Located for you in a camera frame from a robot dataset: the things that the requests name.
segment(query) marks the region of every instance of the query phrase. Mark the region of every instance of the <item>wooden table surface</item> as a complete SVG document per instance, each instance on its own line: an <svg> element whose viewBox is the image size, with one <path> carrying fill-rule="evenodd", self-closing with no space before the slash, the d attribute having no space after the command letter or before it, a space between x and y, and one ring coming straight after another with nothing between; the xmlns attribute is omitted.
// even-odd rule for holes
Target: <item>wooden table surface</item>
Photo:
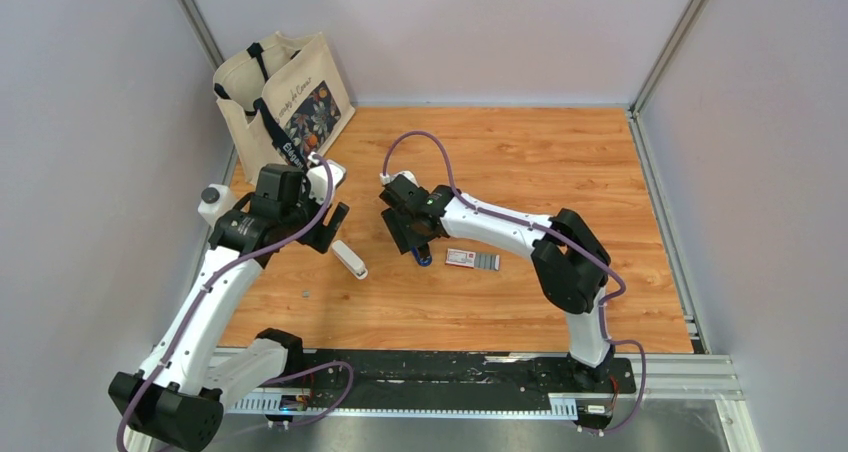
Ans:
<svg viewBox="0 0 848 452"><path fill-rule="evenodd" d="M457 185L478 199L527 213L577 211L628 284L608 305L611 335L648 352L692 352L624 112L556 108L360 108L327 156L348 171L337 200L351 210L337 238L362 257L368 277L357 280L332 253L289 246L245 294L221 345L246 346L275 327L309 348L568 349L563 313L530 262L499 252L499 272L446 266L447 247L498 253L458 239L432 242L429 267L398 253L380 217L378 174L392 141L413 129L444 142ZM447 184L424 137L393 154L389 171L403 169L425 188ZM232 187L239 196L252 190L240 168Z"/></svg>

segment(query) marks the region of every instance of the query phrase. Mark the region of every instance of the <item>floral print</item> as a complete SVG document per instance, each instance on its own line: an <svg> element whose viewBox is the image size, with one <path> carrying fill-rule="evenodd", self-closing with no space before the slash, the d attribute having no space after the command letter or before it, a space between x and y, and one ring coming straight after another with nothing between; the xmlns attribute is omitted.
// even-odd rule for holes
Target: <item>floral print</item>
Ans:
<svg viewBox="0 0 848 452"><path fill-rule="evenodd" d="M306 157L327 141L340 118L333 94L327 83L321 82L292 114L283 130Z"/></svg>

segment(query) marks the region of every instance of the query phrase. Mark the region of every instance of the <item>white wall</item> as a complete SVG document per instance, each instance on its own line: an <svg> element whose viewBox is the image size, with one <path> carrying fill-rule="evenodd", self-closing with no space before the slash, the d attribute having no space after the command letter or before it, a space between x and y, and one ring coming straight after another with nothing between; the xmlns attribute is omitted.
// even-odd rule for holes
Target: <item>white wall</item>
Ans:
<svg viewBox="0 0 848 452"><path fill-rule="evenodd" d="M763 450L843 450L848 5L710 0L644 114Z"/></svg>
<svg viewBox="0 0 848 452"><path fill-rule="evenodd" d="M196 0L225 56L328 34L360 104L628 103L688 0Z"/></svg>
<svg viewBox="0 0 848 452"><path fill-rule="evenodd" d="M0 0L0 450L114 450L230 151L176 0Z"/></svg>

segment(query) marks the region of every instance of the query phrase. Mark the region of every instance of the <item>canvas tote bag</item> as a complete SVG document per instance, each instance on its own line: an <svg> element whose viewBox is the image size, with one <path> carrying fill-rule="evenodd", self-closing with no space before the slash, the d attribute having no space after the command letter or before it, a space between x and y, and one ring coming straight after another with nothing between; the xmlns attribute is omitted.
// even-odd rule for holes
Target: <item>canvas tote bag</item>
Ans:
<svg viewBox="0 0 848 452"><path fill-rule="evenodd" d="M254 185L270 163L305 169L309 153L325 154L354 113L323 34L290 39L277 32L224 62L213 82Z"/></svg>

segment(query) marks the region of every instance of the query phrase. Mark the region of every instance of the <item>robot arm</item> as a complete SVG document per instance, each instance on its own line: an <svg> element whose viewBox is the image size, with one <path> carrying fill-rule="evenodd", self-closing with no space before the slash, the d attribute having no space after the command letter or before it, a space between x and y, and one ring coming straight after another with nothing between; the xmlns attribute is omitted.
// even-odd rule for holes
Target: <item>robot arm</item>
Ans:
<svg viewBox="0 0 848 452"><path fill-rule="evenodd" d="M603 382L614 350L601 336L598 301L605 293L607 276L580 254L562 252L560 243L541 230L517 225L503 216L532 221L574 240L609 264L610 257L580 216L563 209L554 217L525 214L486 204L469 194L462 197L475 207L495 214L478 213L457 198L450 187L429 192L415 183L409 172L384 180L380 198L389 206L382 216L401 253L415 248L429 256L428 243L439 237L473 239L524 257L533 263L545 297L565 312L571 336L569 354L580 364L586 379Z"/></svg>
<svg viewBox="0 0 848 452"><path fill-rule="evenodd" d="M334 193L344 181L345 169L335 162L329 163ZM216 213L204 214L214 222L210 249L176 318L139 370L133 375L118 372L112 380L109 395L121 413L126 411L142 382L163 361L197 295L209 296L185 325L174 355L163 364L164 369L141 398L130 428L188 451L202 450L217 432L226 409L269 378L295 372L293 369L302 366L302 341L285 332L267 329L240 354L209 368L230 317L273 252L233 267L218 279L211 291L206 291L203 285L224 265L279 242L310 222L327 197L326 174L323 167L304 172L285 165L265 166L256 191L231 209L227 206L232 202L223 203L226 200L221 197L221 187L204 191L202 199L206 205L225 205L211 208ZM243 211L248 202L249 210ZM322 217L298 241L326 253L347 212L348 207L339 203L327 225Z"/></svg>

